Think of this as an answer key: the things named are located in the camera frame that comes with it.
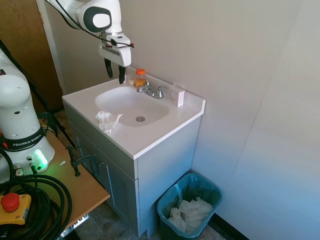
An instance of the gray cabinet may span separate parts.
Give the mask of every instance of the gray cabinet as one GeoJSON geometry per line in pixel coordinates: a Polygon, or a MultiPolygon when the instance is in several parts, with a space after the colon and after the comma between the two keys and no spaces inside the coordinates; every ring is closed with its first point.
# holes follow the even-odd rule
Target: gray cabinet
{"type": "Polygon", "coordinates": [[[80,155],[96,155],[100,166],[96,179],[110,194],[108,204],[136,235],[147,231],[150,236],[158,226],[159,198],[191,169],[201,118],[131,159],[68,104],[64,109],[76,144],[88,146],[80,155]]]}
{"type": "MultiPolygon", "coordinates": [[[[138,191],[136,191],[136,188],[138,188],[138,181],[131,179],[72,124],[71,129],[77,145],[81,147],[87,146],[78,149],[78,154],[81,157],[96,155],[99,175],[95,178],[110,194],[107,203],[133,230],[138,229],[137,208],[136,201],[134,201],[137,198],[136,193],[138,191]]],[[[89,163],[84,163],[84,166],[92,173],[89,163]]]]}

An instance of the yellow emergency stop box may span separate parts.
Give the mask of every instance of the yellow emergency stop box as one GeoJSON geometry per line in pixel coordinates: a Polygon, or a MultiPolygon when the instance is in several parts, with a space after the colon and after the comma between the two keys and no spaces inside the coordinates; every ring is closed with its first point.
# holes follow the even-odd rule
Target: yellow emergency stop box
{"type": "Polygon", "coordinates": [[[0,206],[0,225],[3,224],[17,224],[24,225],[29,213],[31,205],[30,195],[19,195],[19,207],[13,212],[6,212],[0,206]]]}

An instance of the power strip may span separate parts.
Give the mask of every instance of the power strip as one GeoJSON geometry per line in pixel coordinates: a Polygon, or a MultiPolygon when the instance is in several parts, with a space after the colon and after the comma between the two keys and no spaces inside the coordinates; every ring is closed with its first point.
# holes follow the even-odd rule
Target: power strip
{"type": "Polygon", "coordinates": [[[71,233],[72,231],[74,231],[77,227],[79,227],[81,224],[83,224],[85,221],[87,221],[90,218],[89,214],[84,215],[83,217],[81,217],[78,221],[76,221],[72,226],[70,226],[69,228],[67,228],[66,230],[64,230],[60,237],[57,240],[62,240],[64,239],[69,233],[71,233]]]}

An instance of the cabinet door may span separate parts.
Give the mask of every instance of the cabinet door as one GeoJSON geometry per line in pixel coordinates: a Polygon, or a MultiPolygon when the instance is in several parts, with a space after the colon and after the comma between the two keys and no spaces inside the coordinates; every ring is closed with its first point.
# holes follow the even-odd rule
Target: cabinet door
{"type": "MultiPolygon", "coordinates": [[[[118,165],[116,165],[108,156],[97,148],[89,139],[80,133],[72,124],[70,124],[72,134],[79,146],[87,146],[78,150],[81,157],[85,155],[96,155],[99,165],[99,175],[95,177],[105,190],[110,194],[107,203],[127,223],[137,234],[140,233],[138,224],[139,219],[139,189],[138,180],[130,178],[118,165]]],[[[91,171],[88,162],[84,164],[89,172],[91,171]]]]}
{"type": "Polygon", "coordinates": [[[134,181],[110,158],[105,156],[112,195],[109,205],[130,226],[136,235],[140,235],[138,225],[139,205],[138,180],[134,181]]]}
{"type": "MultiPolygon", "coordinates": [[[[77,147],[84,147],[85,148],[79,148],[77,149],[79,158],[84,157],[86,155],[95,155],[96,161],[98,163],[98,176],[94,176],[94,178],[105,188],[105,190],[110,193],[110,182],[109,182],[109,176],[108,176],[108,166],[104,164],[104,157],[105,155],[97,149],[97,147],[88,140],[85,136],[83,136],[76,128],[73,126],[72,129],[72,135],[76,139],[77,147]]],[[[90,164],[88,161],[83,163],[84,167],[92,174],[92,170],[90,167],[90,164]]]]}

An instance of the wooden table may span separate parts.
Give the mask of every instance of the wooden table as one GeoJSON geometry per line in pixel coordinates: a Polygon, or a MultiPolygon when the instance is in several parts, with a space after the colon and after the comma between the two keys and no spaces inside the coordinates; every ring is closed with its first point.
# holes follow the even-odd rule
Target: wooden table
{"type": "MultiPolygon", "coordinates": [[[[54,148],[55,156],[49,163],[48,169],[41,174],[58,179],[70,192],[72,198],[72,213],[69,223],[66,226],[67,229],[81,217],[90,213],[106,201],[110,195],[82,165],[78,166],[81,175],[78,177],[75,176],[75,171],[71,167],[70,157],[65,146],[51,131],[47,132],[46,138],[54,148]]],[[[46,191],[50,199],[58,205],[60,204],[59,195],[52,187],[41,183],[39,183],[38,186],[46,191]]]]}

